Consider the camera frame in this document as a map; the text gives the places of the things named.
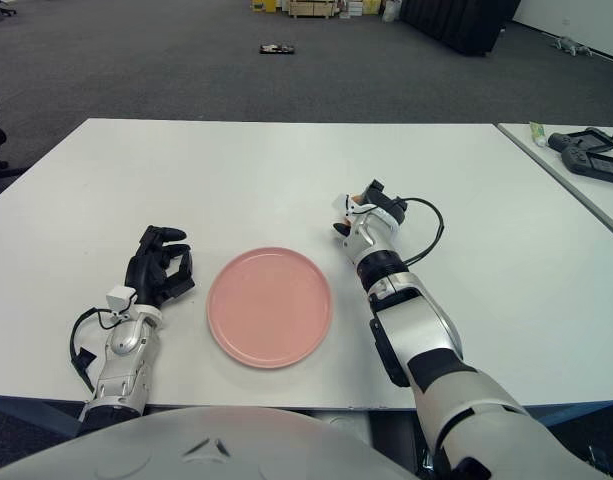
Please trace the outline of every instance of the black cable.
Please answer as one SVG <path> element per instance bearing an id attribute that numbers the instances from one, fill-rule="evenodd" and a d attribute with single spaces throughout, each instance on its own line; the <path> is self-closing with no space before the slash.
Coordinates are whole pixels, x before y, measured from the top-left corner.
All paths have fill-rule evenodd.
<path id="1" fill-rule="evenodd" d="M 86 320 L 87 318 L 89 318 L 94 313 L 97 313 L 97 315 L 99 315 L 99 318 L 101 321 L 100 310 L 102 309 L 95 308 L 95 307 L 86 310 L 84 313 L 82 313 L 79 316 L 77 320 L 75 320 L 73 329 L 70 332 L 70 363 L 73 364 L 73 367 L 75 367 L 75 370 L 77 371 L 77 373 L 79 374 L 79 376 L 81 377 L 81 379 L 84 381 L 84 383 L 86 384 L 86 386 L 91 392 L 93 392 L 95 389 L 93 387 L 93 384 L 90 381 L 90 378 L 88 378 L 88 374 L 86 373 L 86 368 L 88 367 L 90 362 L 94 360 L 95 356 L 83 347 L 80 348 L 79 354 L 75 352 L 75 334 L 77 333 L 77 329 L 82 324 L 82 322 Z"/>
<path id="2" fill-rule="evenodd" d="M 411 265 L 419 262 L 422 258 L 424 258 L 426 255 L 428 255 L 433 248 L 435 248 L 435 246 L 439 243 L 439 239 L 442 238 L 442 234 L 444 233 L 444 217 L 442 217 L 441 212 L 439 211 L 439 209 L 433 205 L 431 202 L 429 202 L 428 200 L 424 200 L 423 198 L 417 198 L 417 197 L 407 197 L 407 198 L 395 198 L 391 201 L 391 204 L 387 207 L 379 207 L 378 205 L 375 205 L 374 207 L 369 208 L 368 210 L 364 210 L 362 212 L 356 213 L 356 212 L 352 212 L 353 215 L 362 215 L 364 213 L 368 213 L 368 212 L 372 212 L 373 210 L 377 209 L 377 208 L 382 208 L 383 210 L 385 210 L 386 212 L 388 212 L 388 210 L 390 210 L 391 208 L 393 208 L 395 205 L 398 205 L 402 202 L 417 202 L 417 203 L 422 203 L 424 205 L 426 205 L 427 207 L 429 207 L 431 210 L 433 210 L 433 212 L 435 212 L 435 215 L 437 215 L 437 220 L 439 221 L 439 225 L 437 226 L 437 233 L 435 234 L 435 239 L 431 242 L 431 244 L 426 247 L 424 250 L 422 250 L 421 252 L 419 252 L 417 255 L 414 255 L 406 260 L 404 260 L 404 265 L 406 265 L 407 267 L 410 267 Z M 348 205 L 348 196 L 346 197 L 346 205 Z"/>
<path id="3" fill-rule="evenodd" d="M 128 306 L 125 309 L 117 312 L 117 314 L 122 315 L 126 313 L 132 305 L 133 298 L 135 298 L 136 296 L 137 296 L 137 292 L 133 293 L 128 300 Z M 96 307 L 89 308 L 84 313 L 82 313 L 79 316 L 79 318 L 77 318 L 77 320 L 75 320 L 73 329 L 70 332 L 70 345 L 69 345 L 70 363 L 72 363 L 73 367 L 75 367 L 75 370 L 77 371 L 77 373 L 79 374 L 79 376 L 81 377 L 81 379 L 84 381 L 84 383 L 86 384 L 86 386 L 91 392 L 95 391 L 95 389 L 93 387 L 92 382 L 90 381 L 90 378 L 88 377 L 88 374 L 86 373 L 86 369 L 88 368 L 88 365 L 90 365 L 90 362 L 92 362 L 95 359 L 95 355 L 93 355 L 92 353 L 90 353 L 88 350 L 86 350 L 83 347 L 80 347 L 79 353 L 75 352 L 75 334 L 77 333 L 77 329 L 82 324 L 82 322 L 84 322 L 84 320 L 88 319 L 93 314 L 97 314 L 97 321 L 99 323 L 99 326 L 103 330 L 112 330 L 117 325 L 119 325 L 122 321 L 120 317 L 112 325 L 106 326 L 102 322 L 102 313 L 113 313 L 113 312 L 109 308 L 96 308 Z"/>
<path id="4" fill-rule="evenodd" d="M 444 228 L 445 228 L 444 227 L 444 217 L 442 216 L 441 212 L 435 205 L 433 205 L 428 200 L 424 200 L 423 198 L 410 197 L 410 198 L 402 198 L 400 200 L 404 202 L 417 202 L 417 203 L 426 205 L 433 212 L 435 212 L 435 215 L 437 215 L 437 221 L 439 222 L 439 224 L 437 225 L 437 233 L 435 233 L 435 238 L 431 242 L 431 244 L 428 247 L 426 247 L 424 250 L 419 252 L 417 255 L 414 255 L 404 260 L 404 265 L 406 265 L 407 267 L 410 267 L 414 263 L 419 262 L 426 255 L 428 255 L 435 248 L 435 246 L 439 243 L 439 240 L 442 238 L 442 234 L 444 233 Z"/>

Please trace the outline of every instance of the table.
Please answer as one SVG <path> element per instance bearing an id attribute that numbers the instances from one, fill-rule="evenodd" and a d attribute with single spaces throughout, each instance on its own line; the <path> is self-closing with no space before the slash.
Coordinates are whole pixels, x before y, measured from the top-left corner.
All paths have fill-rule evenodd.
<path id="1" fill-rule="evenodd" d="M 501 123 L 499 128 L 613 231 L 613 183 L 570 172 L 558 152 L 539 147 L 533 142 L 528 124 Z M 613 127 L 599 128 L 613 135 Z M 578 125 L 544 125 L 547 138 L 556 132 L 571 133 L 585 129 Z M 603 155 L 613 157 L 613 150 Z"/>
<path id="2" fill-rule="evenodd" d="M 188 233 L 199 284 L 165 305 L 152 404 L 405 409 L 339 250 L 332 201 L 373 178 L 437 205 L 447 229 L 414 272 L 456 323 L 469 364 L 525 405 L 613 400 L 613 235 L 492 125 L 89 119 L 0 196 L 0 395 L 85 400 L 75 318 L 123 281 L 148 224 Z M 412 206 L 402 255 L 436 220 Z M 310 257 L 333 292 L 318 349 L 279 370 L 217 346 L 204 305 L 243 251 Z M 78 343 L 101 353 L 91 321 Z M 101 367 L 94 362 L 93 379 Z"/>

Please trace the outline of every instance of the floor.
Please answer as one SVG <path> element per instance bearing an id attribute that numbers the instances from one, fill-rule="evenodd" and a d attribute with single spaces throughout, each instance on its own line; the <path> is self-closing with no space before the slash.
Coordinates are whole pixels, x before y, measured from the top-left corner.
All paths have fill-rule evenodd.
<path id="1" fill-rule="evenodd" d="M 246 0 L 15 7 L 0 23 L 1 158 L 11 166 L 32 165 L 88 117 L 613 126 L 613 62 L 572 58 L 512 23 L 482 58 L 403 23 L 295 20 L 252 13 Z M 257 53 L 273 42 L 297 53 Z M 81 405 L 56 408 L 76 416 Z M 405 424 L 397 415 L 380 421 Z M 588 445 L 601 448 L 613 468 L 613 407 L 552 431 L 583 458 Z M 0 413 L 0 466 L 64 440 Z M 395 450 L 384 447 L 410 466 Z"/>

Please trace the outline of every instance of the plate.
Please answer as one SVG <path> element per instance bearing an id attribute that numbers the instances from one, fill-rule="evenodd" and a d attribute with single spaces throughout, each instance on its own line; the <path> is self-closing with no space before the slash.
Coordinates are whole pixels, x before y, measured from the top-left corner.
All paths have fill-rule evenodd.
<path id="1" fill-rule="evenodd" d="M 331 293 L 304 255 L 260 248 L 219 273 L 207 315 L 215 340 L 231 357 L 258 368 L 285 367 L 308 356 L 326 336 Z"/>

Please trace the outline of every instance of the white wall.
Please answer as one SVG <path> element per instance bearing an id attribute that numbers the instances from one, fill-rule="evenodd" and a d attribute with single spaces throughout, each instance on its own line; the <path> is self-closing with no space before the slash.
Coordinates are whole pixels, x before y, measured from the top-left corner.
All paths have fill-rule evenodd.
<path id="1" fill-rule="evenodd" d="M 613 0 L 522 0 L 514 20 L 613 55 Z"/>

